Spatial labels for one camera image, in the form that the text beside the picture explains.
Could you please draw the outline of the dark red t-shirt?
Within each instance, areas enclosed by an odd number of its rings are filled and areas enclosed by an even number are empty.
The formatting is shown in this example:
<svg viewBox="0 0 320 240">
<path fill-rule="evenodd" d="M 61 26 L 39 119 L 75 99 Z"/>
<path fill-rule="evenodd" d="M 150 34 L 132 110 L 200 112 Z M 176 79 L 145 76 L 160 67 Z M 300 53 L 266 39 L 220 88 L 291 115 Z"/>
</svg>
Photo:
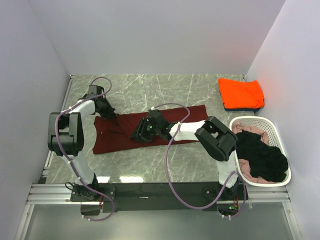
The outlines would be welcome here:
<svg viewBox="0 0 320 240">
<path fill-rule="evenodd" d="M 199 122 L 206 120 L 208 114 L 206 106 L 188 106 L 190 110 L 189 117 L 184 123 Z M 181 120 L 187 115 L 187 110 L 183 107 L 161 110 L 163 116 L 169 121 L 174 122 Z M 134 132 L 142 117 L 146 117 L 147 112 L 117 114 L 116 118 L 104 119 L 96 116 L 94 126 L 96 129 L 96 141 L 92 149 L 95 155 L 124 151 L 130 149 L 164 146 L 168 142 L 159 136 L 155 136 L 151 142 L 141 142 L 131 139 L 131 134 Z"/>
</svg>

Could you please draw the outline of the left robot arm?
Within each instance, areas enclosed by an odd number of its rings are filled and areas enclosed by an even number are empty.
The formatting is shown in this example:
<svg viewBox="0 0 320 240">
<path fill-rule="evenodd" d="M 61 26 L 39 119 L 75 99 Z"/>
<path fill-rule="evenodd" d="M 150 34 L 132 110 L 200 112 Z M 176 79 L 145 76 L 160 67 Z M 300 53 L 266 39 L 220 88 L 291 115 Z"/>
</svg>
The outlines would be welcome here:
<svg viewBox="0 0 320 240">
<path fill-rule="evenodd" d="M 47 145 L 50 151 L 62 157 L 73 173 L 74 192 L 82 192 L 88 201 L 96 200 L 100 188 L 94 171 L 89 167 L 83 154 L 85 136 L 84 120 L 99 114 L 104 119 L 116 117 L 115 109 L 105 97 L 80 99 L 74 105 L 62 112 L 52 112 L 48 119 Z"/>
</svg>

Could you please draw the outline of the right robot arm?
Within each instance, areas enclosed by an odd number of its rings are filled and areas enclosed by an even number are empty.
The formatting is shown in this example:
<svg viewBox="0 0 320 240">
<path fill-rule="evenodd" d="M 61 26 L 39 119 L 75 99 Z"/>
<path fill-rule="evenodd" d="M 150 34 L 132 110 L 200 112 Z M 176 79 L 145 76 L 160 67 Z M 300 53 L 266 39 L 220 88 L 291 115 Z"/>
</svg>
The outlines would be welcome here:
<svg viewBox="0 0 320 240">
<path fill-rule="evenodd" d="M 230 200 L 237 194 L 235 150 L 237 136 L 220 120 L 209 116 L 197 122 L 168 122 L 152 117 L 140 119 L 130 138 L 138 142 L 150 143 L 156 136 L 166 142 L 198 141 L 208 155 L 216 160 L 219 193 Z"/>
</svg>

